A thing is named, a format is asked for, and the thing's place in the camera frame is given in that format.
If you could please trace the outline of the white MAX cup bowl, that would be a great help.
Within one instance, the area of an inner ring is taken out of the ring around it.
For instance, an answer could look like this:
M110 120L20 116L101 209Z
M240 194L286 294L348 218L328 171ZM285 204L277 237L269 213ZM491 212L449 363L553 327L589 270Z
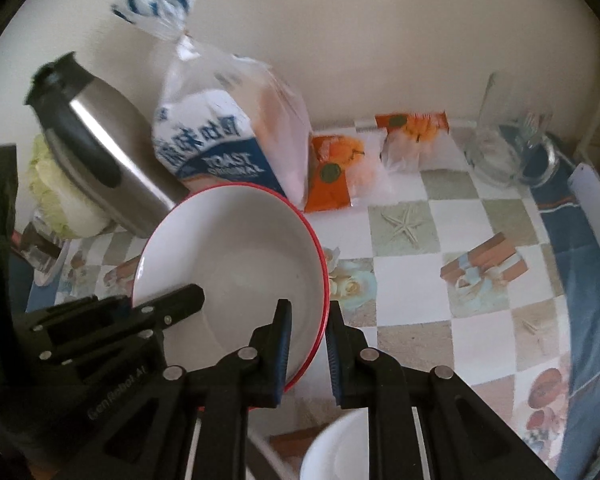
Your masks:
M300 468L301 480L368 480L368 411L352 411L313 441Z

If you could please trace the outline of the strawberry pattern bowl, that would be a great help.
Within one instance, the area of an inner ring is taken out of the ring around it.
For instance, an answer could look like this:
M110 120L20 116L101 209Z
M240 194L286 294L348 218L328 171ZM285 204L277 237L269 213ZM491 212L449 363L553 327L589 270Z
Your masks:
M189 372L248 344L272 321L278 300L291 304L286 371L291 389L321 344L329 310L320 241L301 211L254 184L222 184L189 196L151 234L132 288L140 307L194 284L204 291L195 314L164 331L170 365Z

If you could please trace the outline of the tray with glass cups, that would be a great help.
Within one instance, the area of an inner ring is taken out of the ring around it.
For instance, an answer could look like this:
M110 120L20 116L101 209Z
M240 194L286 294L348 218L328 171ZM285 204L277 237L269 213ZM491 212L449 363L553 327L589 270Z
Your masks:
M43 219L42 212L35 209L20 233L19 251L30 263L34 282L47 286L61 270L69 249L69 242L58 235Z

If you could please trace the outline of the napa cabbage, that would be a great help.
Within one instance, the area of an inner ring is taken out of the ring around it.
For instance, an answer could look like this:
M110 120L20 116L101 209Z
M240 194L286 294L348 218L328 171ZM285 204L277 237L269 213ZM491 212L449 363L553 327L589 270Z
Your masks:
M110 225L108 214L57 165L42 134L33 140L27 175L30 192L44 222L61 238L97 236Z

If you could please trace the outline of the checkered tablecloth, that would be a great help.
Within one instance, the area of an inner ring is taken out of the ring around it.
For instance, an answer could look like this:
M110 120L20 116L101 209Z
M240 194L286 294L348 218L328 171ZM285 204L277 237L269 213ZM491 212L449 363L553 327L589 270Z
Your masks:
M600 246L561 162L539 188L494 188L475 171L390 174L383 203L303 214L321 243L329 305L403 366L454 370L562 479L600 471ZM73 240L38 310L128 295L148 238ZM249 430L316 437L355 410L332 396L325 331L277 410Z

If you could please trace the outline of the stainless steel thermos jug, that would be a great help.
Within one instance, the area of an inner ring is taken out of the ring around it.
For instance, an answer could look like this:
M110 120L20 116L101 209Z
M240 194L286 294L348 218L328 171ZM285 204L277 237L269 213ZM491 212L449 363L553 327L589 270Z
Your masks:
M73 52L38 69L24 104L69 180L135 236L150 237L188 196L156 159L148 120Z

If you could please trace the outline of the white power adapter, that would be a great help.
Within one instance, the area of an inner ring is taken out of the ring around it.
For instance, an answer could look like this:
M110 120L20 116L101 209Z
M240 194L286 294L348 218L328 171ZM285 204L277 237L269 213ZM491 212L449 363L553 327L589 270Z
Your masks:
M600 246L600 176L592 166L580 162L570 174L568 184Z

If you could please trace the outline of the orange snack packet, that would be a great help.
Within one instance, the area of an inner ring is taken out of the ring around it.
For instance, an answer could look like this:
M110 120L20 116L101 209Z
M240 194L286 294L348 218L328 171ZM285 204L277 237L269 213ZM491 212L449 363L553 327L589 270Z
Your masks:
M384 129L313 133L305 212L370 206L388 200L392 185L381 160Z
M467 170L445 112L376 115L375 122L387 131L381 160L389 172Z

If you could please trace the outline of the toast bread bag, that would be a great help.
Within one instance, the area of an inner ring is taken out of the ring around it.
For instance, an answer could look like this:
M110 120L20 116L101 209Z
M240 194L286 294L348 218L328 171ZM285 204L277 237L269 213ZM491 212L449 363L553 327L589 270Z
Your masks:
M195 40L196 0L114 0L118 18L172 44L152 120L159 162L190 190L224 182L269 188L302 207L308 195L306 103L265 62Z

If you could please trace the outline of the clear glass mug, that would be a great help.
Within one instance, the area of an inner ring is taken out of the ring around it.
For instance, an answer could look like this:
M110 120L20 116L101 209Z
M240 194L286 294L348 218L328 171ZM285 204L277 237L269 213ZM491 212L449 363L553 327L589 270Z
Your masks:
M506 72L490 75L476 128L464 147L468 165L486 182L538 188L559 165L547 136L553 110L544 96Z

